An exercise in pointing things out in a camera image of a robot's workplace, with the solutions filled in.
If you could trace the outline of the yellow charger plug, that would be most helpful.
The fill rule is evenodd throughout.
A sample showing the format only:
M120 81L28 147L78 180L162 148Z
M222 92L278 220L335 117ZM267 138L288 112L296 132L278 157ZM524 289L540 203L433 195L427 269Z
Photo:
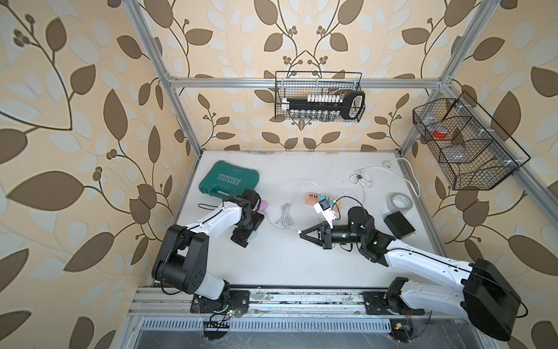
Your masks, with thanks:
M342 207L342 203L341 202L336 202L334 199L331 199L329 202L332 206L337 205L339 207Z

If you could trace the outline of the pink earbud case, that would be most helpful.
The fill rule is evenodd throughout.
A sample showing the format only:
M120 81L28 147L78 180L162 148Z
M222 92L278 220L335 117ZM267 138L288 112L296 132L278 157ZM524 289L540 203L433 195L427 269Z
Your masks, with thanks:
M267 208L268 208L268 203L265 200L262 200L258 208L258 212L265 212Z

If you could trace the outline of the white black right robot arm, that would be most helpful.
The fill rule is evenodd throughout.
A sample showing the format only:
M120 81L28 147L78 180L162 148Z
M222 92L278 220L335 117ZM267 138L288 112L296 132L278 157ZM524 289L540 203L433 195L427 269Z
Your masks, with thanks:
M397 277L385 292L387 307L397 314L433 311L469 320L495 340L510 341L523 301L491 262L453 260L417 249L377 230L361 206L348 212L347 224L331 219L299 231L305 241L330 250L335 244L357 244L366 260L429 280L428 284Z

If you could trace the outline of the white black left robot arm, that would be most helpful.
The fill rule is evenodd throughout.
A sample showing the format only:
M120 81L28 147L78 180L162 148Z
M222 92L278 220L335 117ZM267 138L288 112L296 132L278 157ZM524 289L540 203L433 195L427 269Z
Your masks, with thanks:
M230 284L206 271L209 242L233 227L232 242L247 247L248 238L264 220L258 212L261 202L255 190L246 189L241 196L229 196L196 222L170 226L155 259L152 278L161 288L171 286L178 293L197 295L210 313L229 310Z

